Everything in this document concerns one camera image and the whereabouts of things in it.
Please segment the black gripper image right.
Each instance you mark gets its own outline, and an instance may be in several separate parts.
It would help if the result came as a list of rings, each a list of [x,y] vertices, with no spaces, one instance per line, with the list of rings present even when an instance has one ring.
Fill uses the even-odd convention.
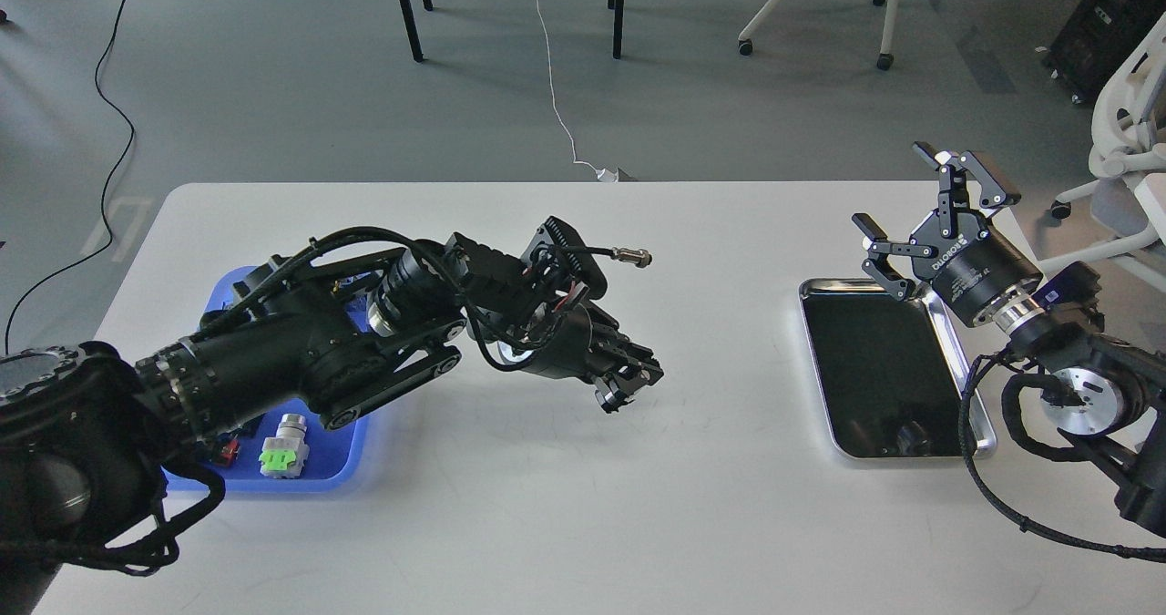
[[[885,231],[866,214],[851,221],[869,242],[862,267],[895,301],[915,292],[915,284],[893,270],[890,257],[911,257],[916,279],[932,291],[967,327],[978,327],[992,317],[988,306],[1013,287],[1037,291],[1044,275],[1012,242],[1000,236],[991,221],[996,210],[1013,207],[1021,194],[1004,179],[992,158],[975,151],[937,151],[916,141],[913,151],[937,179],[937,208],[912,231],[909,242],[888,242]],[[944,226],[955,224],[951,238]]]

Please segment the black robot arm image left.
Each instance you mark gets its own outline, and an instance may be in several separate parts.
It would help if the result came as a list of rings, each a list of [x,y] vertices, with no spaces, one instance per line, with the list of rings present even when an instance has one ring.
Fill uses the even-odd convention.
[[[174,564],[226,491],[201,442],[294,398],[343,428],[454,370],[463,330],[503,373],[578,379],[624,407],[663,371],[598,306],[599,256],[652,261],[555,217],[521,256],[354,226],[251,270],[229,307],[136,363],[100,341],[3,356],[3,613],[29,614],[66,564]]]

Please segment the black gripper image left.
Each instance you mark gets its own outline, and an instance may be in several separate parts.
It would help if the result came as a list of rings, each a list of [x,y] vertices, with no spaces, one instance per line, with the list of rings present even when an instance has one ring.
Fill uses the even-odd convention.
[[[654,385],[663,377],[654,351],[631,342],[618,320],[591,301],[567,313],[542,348],[520,351],[499,342],[498,351],[504,364],[517,365],[525,373],[592,383],[605,413],[633,403],[637,387]]]

